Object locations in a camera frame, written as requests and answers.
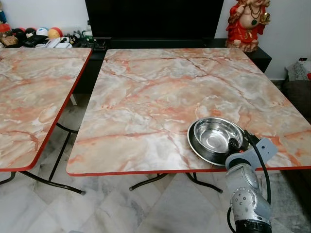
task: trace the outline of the black cable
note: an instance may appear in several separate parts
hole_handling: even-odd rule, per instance
[[[264,176],[266,178],[266,183],[267,183],[267,201],[271,205],[271,187],[270,187],[270,178],[269,178],[269,175],[267,172],[267,168],[266,168],[266,166],[263,162],[263,159],[262,159],[262,157],[258,151],[258,148],[256,147],[256,144],[253,141],[252,136],[249,134],[249,132],[247,130],[244,130],[244,133],[245,133],[246,137],[249,140],[249,143],[252,145],[252,147],[254,148],[254,150],[255,150],[258,158],[259,158],[260,164],[261,164],[263,172],[264,172]]]
[[[231,213],[231,207],[229,207],[228,212],[227,212],[227,222],[228,222],[228,226],[229,226],[230,230],[233,233],[236,233],[236,231],[233,229],[231,222],[230,222],[230,213]]]

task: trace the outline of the white floor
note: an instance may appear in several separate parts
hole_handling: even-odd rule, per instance
[[[87,105],[78,96],[60,119],[68,128],[78,129]],[[55,128],[35,168],[47,179],[66,138]],[[151,175],[71,177],[66,163],[75,136],[72,135],[52,181],[86,191],[77,193],[38,183],[20,173],[0,186],[0,233],[229,233],[226,212],[229,194],[225,173],[199,173],[198,179],[224,190],[218,194],[192,183],[184,174],[164,179],[134,191],[129,187]],[[0,180],[9,177],[0,173]],[[265,193],[262,173],[259,181]],[[310,233],[311,224],[294,192],[281,173],[270,173],[273,233]]]

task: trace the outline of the red figurine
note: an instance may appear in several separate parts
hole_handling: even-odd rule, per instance
[[[270,14],[266,12],[270,0],[237,1],[230,10],[226,47],[253,52],[258,48],[257,34],[262,35],[265,25],[270,22]]]

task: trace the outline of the black television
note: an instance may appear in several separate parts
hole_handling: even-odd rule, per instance
[[[94,38],[214,38],[224,0],[86,0]]]

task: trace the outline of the pink marble laminate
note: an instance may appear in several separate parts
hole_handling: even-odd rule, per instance
[[[35,165],[90,52],[0,50],[0,171]]]
[[[208,116],[272,139],[270,169],[311,166],[310,124],[240,50],[109,50],[67,172],[219,170],[187,142],[189,125]]]

